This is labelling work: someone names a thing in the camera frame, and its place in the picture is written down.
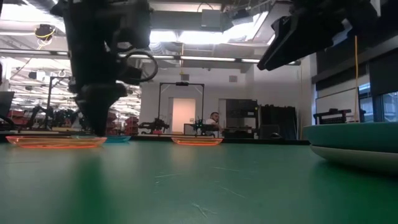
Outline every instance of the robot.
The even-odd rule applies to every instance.
[[[377,20],[370,0],[291,2],[291,16],[281,17],[272,25],[275,41],[258,63],[260,70],[273,70],[332,47],[340,34],[365,34]],[[146,0],[59,0],[50,12],[65,21],[73,74],[70,89],[77,94],[75,102],[94,133],[104,136],[109,107],[126,96],[126,88],[116,80],[138,85],[157,73],[153,56],[136,51],[149,45],[149,4]],[[131,46],[121,49],[120,42]],[[121,58],[121,52],[128,53]],[[152,59],[154,72],[141,78],[142,71],[127,64],[132,54]]]

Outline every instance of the door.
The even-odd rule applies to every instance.
[[[184,124],[192,124],[195,120],[195,109],[195,99],[174,98],[171,127],[173,134],[183,134]]]

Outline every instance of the green tabletop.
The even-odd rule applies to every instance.
[[[398,223],[398,181],[309,146],[0,144],[0,223]]]

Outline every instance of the ceiling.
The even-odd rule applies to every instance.
[[[271,4],[271,1],[232,1],[232,0],[207,0],[209,4],[203,4],[201,0],[153,0],[150,1],[151,6],[156,12],[167,12],[165,19],[178,19],[178,16],[186,13],[194,18],[201,14],[202,9],[220,10],[226,15],[237,9],[251,7],[250,13],[252,16],[263,12],[267,12],[267,17],[264,21],[253,23],[253,27],[248,32],[254,32],[252,39],[237,38],[230,39],[228,42],[222,44],[183,44],[176,42],[161,42],[152,43],[151,50],[153,54],[173,54],[173,55],[187,55],[199,57],[228,57],[228,58],[256,58],[259,59],[267,50],[267,43],[272,37],[274,31],[270,24],[280,16],[288,14],[289,7],[285,2],[276,2]],[[35,28],[39,24],[51,24],[58,28],[56,36],[51,43],[41,47],[41,50],[61,50],[67,51],[67,40],[65,38],[65,28],[60,18],[53,17],[49,14],[47,6],[53,5],[53,0],[4,0],[2,15],[0,20],[0,48],[2,49],[27,49],[35,50],[39,48],[36,36],[33,34]],[[183,30],[173,29],[176,36],[181,36]],[[24,105],[28,99],[34,99],[34,103],[47,103],[47,92],[49,90],[49,78],[43,80],[33,80],[28,77],[31,71],[44,71],[46,76],[58,75],[61,71],[65,72],[68,77],[70,73],[70,64],[68,60],[49,59],[49,58],[3,58],[11,65],[11,89],[16,91],[17,98],[14,100],[14,106]],[[160,61],[159,65],[162,68],[172,67],[192,67],[192,68],[235,68],[240,69],[243,73],[249,69],[250,64],[243,63],[228,63],[228,62],[202,62],[202,61],[176,61],[167,62]],[[119,100],[114,108],[123,114],[139,114],[141,104],[141,91],[139,87],[129,86],[133,90],[127,98]],[[57,86],[52,90],[52,104],[60,108],[75,106],[72,102],[71,93],[67,91],[67,82],[59,81]]]

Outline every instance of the orange plate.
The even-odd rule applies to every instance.
[[[84,149],[100,146],[105,137],[76,138],[73,136],[6,136],[19,147],[40,149]]]
[[[223,141],[216,138],[172,138],[173,142],[187,146],[215,146]]]

